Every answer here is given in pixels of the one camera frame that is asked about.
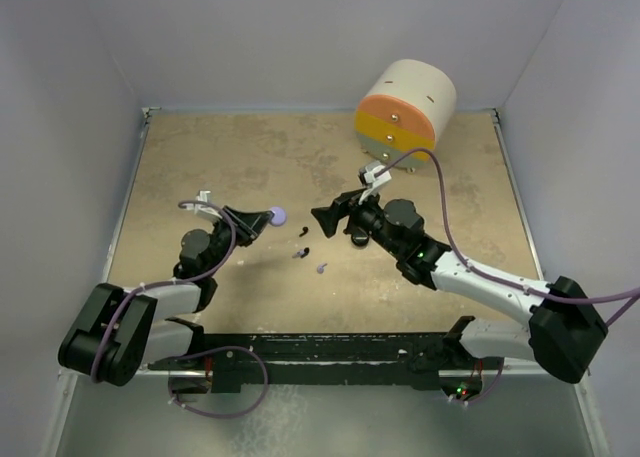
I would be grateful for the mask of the cylindrical three-drawer storage box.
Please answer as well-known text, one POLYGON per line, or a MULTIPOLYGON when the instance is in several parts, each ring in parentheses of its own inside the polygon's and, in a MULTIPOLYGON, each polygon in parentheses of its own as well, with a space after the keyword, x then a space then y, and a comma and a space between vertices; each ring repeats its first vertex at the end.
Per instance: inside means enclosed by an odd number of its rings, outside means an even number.
POLYGON ((456 102, 456 88, 443 71, 418 60, 397 60, 359 102, 355 135, 383 163, 417 147, 433 151, 456 102))

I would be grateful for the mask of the black purple earbud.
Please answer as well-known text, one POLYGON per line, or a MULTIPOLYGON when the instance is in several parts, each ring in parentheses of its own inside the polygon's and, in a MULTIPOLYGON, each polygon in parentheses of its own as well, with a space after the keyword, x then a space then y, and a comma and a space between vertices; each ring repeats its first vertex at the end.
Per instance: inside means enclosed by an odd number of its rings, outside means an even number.
POLYGON ((310 253, 309 247, 304 247, 293 254, 293 258, 305 258, 310 253))

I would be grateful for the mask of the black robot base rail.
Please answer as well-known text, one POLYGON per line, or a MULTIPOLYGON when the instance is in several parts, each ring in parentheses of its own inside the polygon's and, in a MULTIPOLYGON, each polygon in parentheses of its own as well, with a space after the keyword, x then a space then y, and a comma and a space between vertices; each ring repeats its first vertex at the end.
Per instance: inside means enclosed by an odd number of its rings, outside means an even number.
POLYGON ((178 376, 212 373, 214 393, 236 393, 245 384, 306 386, 404 386, 414 390, 454 389, 469 379, 481 387, 480 369, 500 367, 497 357, 477 359, 456 333, 204 334, 188 358, 166 358, 154 371, 178 376))

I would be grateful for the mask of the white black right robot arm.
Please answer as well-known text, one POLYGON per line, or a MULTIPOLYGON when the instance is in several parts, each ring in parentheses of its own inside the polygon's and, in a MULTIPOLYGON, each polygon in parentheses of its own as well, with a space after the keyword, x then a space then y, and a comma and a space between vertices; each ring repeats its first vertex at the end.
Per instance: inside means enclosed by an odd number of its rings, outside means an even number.
POLYGON ((579 383, 608 334, 608 327, 580 285, 560 277, 549 283, 516 277, 459 257, 451 245, 429 236, 414 203, 360 198, 345 192, 311 214, 328 238, 340 220, 345 233, 364 233, 396 261, 414 285, 461 295, 512 319, 511 324, 475 319, 445 343, 446 360, 467 368, 478 358, 534 361, 551 376, 579 383))

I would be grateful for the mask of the aluminium table frame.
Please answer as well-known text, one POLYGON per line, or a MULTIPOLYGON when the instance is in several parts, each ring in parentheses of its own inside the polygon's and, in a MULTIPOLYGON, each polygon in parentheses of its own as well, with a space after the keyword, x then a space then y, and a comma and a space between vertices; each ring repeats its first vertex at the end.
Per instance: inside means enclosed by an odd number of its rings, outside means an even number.
POLYGON ((197 389, 187 408, 144 371, 123 387, 79 378, 62 456, 589 456, 580 392, 529 363, 483 376, 480 403, 451 403, 406 357, 422 332, 496 313, 406 282, 377 246, 326 238, 315 206, 358 184, 370 161, 348 113, 155 113, 110 268, 113 281, 161 278, 199 220, 176 203, 201 189, 245 210, 282 206, 286 225, 237 251, 196 322, 252 348, 251 383, 197 389))

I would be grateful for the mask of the purple round earbud charging case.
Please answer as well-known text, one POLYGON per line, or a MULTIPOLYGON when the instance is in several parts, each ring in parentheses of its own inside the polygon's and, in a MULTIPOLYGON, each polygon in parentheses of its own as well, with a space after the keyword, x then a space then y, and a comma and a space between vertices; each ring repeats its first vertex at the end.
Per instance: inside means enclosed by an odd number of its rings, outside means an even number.
POLYGON ((270 225, 274 227, 281 227, 287 222, 287 213, 286 211, 279 206, 273 206, 269 209, 271 213, 270 225))

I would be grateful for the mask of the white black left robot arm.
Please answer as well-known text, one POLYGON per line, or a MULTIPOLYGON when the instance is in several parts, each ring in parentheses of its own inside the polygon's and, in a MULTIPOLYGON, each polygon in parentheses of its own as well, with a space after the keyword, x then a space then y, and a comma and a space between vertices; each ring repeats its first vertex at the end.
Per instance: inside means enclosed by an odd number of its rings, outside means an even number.
POLYGON ((178 262, 167 280, 135 288, 96 285, 59 346, 62 367, 123 386, 143 364, 170 357, 184 369, 202 364, 206 346, 196 338, 195 326, 179 317, 212 302, 218 287, 214 274, 236 247, 251 245, 275 213, 196 201, 180 206, 210 220, 212 228, 193 229, 181 238, 178 262))

